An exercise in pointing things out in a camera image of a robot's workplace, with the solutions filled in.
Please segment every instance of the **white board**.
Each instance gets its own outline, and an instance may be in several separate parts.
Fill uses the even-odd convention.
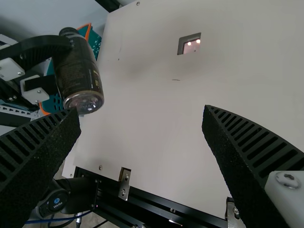
[[[303,10],[297,0],[141,0],[110,13],[97,61],[105,104],[84,117],[74,165],[114,180],[129,168],[131,186],[223,218],[229,191],[201,131],[204,105],[304,151]],[[200,50],[178,56],[179,38],[199,32]]]

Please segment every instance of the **can bottom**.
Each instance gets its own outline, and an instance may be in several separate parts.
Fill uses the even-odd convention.
[[[104,96],[95,91],[81,91],[68,96],[63,106],[65,109],[76,107],[79,115],[97,111],[104,104]]]

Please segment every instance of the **floor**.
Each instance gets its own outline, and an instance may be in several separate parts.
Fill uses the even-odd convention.
[[[63,164],[60,166],[58,172],[55,174],[55,179],[61,179],[64,178],[61,176],[62,170],[63,170]],[[61,213],[58,213],[55,215],[55,218],[64,218],[64,217],[70,217],[71,215],[64,215]],[[100,224],[101,222],[105,221],[104,218],[94,214],[90,213],[82,218],[81,228],[93,228],[94,226]],[[60,225],[64,222],[58,222],[58,223],[52,223],[52,226]],[[47,228],[47,223],[41,223],[41,224],[30,224],[30,225],[24,225],[23,228]],[[73,221],[71,224],[66,226],[66,228],[76,228],[76,221]],[[117,228],[116,225],[106,222],[100,228]]]

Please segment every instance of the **logo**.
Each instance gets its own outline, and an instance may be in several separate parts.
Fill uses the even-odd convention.
[[[55,206],[53,206],[53,208],[59,207],[62,204],[62,202],[56,204]]]
[[[54,203],[55,204],[58,204],[60,202],[60,199],[59,198],[56,198],[55,200],[54,200]]]

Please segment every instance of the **can label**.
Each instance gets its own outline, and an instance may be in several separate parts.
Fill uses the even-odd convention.
[[[103,89],[95,57],[84,38],[70,39],[72,50],[53,57],[57,86],[61,98],[83,91],[95,91],[103,98]]]

